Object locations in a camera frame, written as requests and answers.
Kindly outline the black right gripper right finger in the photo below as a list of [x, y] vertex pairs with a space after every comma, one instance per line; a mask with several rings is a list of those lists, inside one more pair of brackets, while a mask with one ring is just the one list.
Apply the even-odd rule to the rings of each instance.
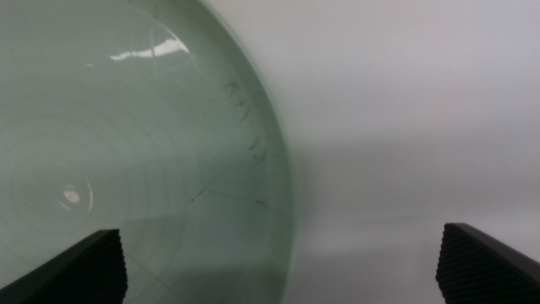
[[444, 225], [435, 280], [447, 304], [539, 304], [539, 262], [464, 223]]

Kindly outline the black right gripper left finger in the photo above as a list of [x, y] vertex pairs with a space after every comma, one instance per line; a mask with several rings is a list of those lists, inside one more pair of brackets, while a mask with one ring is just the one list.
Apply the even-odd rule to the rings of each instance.
[[122, 304], [127, 266], [118, 229], [96, 231], [1, 289], [3, 304]]

